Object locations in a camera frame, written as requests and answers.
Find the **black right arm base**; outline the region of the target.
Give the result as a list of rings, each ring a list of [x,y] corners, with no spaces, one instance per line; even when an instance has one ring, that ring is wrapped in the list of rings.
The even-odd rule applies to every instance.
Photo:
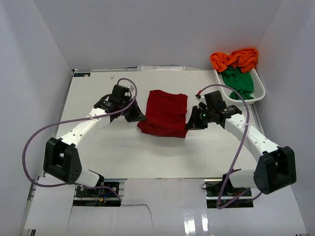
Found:
[[[201,185],[201,189],[205,190],[208,209],[217,208],[217,201],[218,201],[222,184],[223,184],[222,180],[215,179],[215,180],[207,180]],[[232,201],[234,198],[236,198],[239,194],[241,194],[245,190],[246,190],[245,188],[232,188],[227,185],[223,191],[219,205],[222,206],[224,204],[227,204],[228,202]],[[252,192],[250,190],[246,192],[243,196],[241,196],[239,199],[231,203],[229,206],[227,206],[227,208],[252,208],[252,207],[253,207]]]

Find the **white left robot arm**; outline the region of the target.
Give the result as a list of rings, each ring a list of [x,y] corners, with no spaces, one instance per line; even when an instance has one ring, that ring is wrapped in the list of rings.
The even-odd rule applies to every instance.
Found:
[[[88,142],[115,118],[124,116],[127,122],[145,120],[135,99],[130,101],[127,109],[119,108],[110,113],[107,107],[93,108],[87,120],[79,123],[59,139],[50,138],[45,147],[43,169],[46,173],[66,184],[78,184],[87,187],[93,196],[103,193],[104,184],[101,175],[82,167],[80,153]]]

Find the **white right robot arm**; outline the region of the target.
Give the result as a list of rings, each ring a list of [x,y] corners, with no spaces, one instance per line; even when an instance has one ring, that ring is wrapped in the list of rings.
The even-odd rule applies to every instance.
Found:
[[[216,123],[233,134],[240,146],[245,146],[257,158],[255,170],[230,167],[224,174],[221,188],[234,196],[240,188],[257,188],[268,195],[296,182],[295,154],[290,147],[280,147],[268,140],[247,123],[247,117],[234,105],[227,106],[219,98],[206,98],[193,106],[188,123],[182,118],[176,122],[177,113],[171,109],[150,106],[146,114],[136,109],[136,121],[143,133],[159,137],[183,138],[189,130],[203,130],[209,123]]]

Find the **red t shirt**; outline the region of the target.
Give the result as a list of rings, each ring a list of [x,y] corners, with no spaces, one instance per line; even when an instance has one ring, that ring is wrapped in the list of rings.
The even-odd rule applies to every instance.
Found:
[[[185,138],[187,101],[188,96],[185,94],[171,94],[162,90],[150,91],[146,120],[138,122],[137,127],[145,134]]]

